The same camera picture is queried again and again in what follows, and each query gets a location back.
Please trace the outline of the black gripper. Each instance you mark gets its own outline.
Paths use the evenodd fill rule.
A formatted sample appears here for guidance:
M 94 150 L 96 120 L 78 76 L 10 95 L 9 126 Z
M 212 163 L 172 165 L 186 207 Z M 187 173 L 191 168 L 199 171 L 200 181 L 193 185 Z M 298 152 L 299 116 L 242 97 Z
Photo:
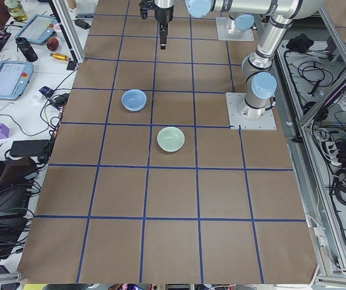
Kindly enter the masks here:
M 160 49 L 167 45 L 167 24 L 173 19 L 173 0 L 154 0 L 155 19 L 159 24 Z

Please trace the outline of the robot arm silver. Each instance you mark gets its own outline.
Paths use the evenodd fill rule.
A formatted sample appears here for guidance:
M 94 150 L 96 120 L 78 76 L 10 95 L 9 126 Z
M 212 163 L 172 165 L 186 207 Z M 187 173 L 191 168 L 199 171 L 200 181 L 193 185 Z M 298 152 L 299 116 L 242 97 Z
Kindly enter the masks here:
M 283 37 L 295 19 L 311 16 L 324 1 L 186 1 L 189 14 L 202 18 L 211 11 L 269 15 L 270 19 L 256 50 L 243 61 L 247 92 L 237 105 L 239 114 L 249 120 L 259 120 L 277 88 L 275 77 L 269 73 L 272 60 Z
M 241 31 L 246 31 L 254 26 L 254 15 L 253 14 L 229 14 L 229 22 L 227 29 L 229 34 L 237 34 Z

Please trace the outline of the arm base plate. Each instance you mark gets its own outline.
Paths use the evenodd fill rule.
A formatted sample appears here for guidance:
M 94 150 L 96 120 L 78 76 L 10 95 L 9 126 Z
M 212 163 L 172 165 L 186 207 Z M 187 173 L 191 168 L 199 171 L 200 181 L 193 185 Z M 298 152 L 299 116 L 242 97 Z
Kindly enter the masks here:
M 254 17 L 251 14 L 242 14 L 235 19 L 230 17 L 216 17 L 218 40 L 253 42 L 252 27 Z
M 248 131 L 275 131 L 277 129 L 270 101 L 261 109 L 253 109 L 245 102 L 245 93 L 227 92 L 229 128 Z

